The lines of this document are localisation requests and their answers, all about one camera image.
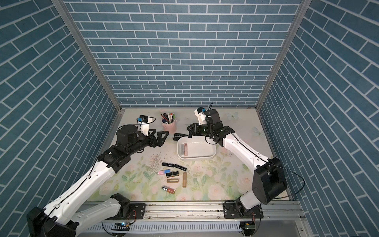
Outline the pink lip gloss tube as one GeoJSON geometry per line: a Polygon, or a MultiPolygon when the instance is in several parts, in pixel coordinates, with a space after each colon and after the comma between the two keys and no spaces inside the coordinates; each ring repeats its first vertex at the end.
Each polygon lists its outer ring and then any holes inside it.
{"type": "Polygon", "coordinates": [[[188,155],[188,145],[187,143],[184,143],[184,156],[188,155]]]}

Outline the white plastic storage box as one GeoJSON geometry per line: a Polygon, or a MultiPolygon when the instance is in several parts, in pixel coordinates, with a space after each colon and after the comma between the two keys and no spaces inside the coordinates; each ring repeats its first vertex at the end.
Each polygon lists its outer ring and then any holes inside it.
{"type": "Polygon", "coordinates": [[[208,160],[212,159],[217,153],[215,145],[205,141],[205,136],[193,136],[192,138],[182,137],[178,140],[177,155],[184,161],[208,160]],[[188,155],[180,155],[180,145],[187,143],[188,155]]]}

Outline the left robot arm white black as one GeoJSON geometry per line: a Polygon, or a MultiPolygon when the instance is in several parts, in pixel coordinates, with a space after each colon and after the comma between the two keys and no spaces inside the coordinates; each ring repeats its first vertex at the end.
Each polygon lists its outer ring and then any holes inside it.
{"type": "Polygon", "coordinates": [[[131,155],[146,147],[161,147],[168,134],[167,131],[155,129],[149,129],[144,134],[134,124],[121,126],[116,133],[116,144],[102,153],[82,178],[44,208],[34,207],[29,211],[27,222],[30,235],[76,237],[105,219],[131,216],[129,199],[119,193],[85,211],[78,209],[102,184],[130,162],[131,155]]]}

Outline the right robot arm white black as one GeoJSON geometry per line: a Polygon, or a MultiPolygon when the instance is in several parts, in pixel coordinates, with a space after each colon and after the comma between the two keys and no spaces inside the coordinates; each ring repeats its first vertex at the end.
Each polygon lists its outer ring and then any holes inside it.
{"type": "Polygon", "coordinates": [[[287,189],[284,168],[277,158],[268,158],[244,142],[229,126],[224,126],[215,109],[199,107],[198,122],[187,127],[189,138],[204,135],[236,155],[253,172],[252,187],[234,201],[240,217],[250,216],[253,208],[268,204],[287,189]]]}

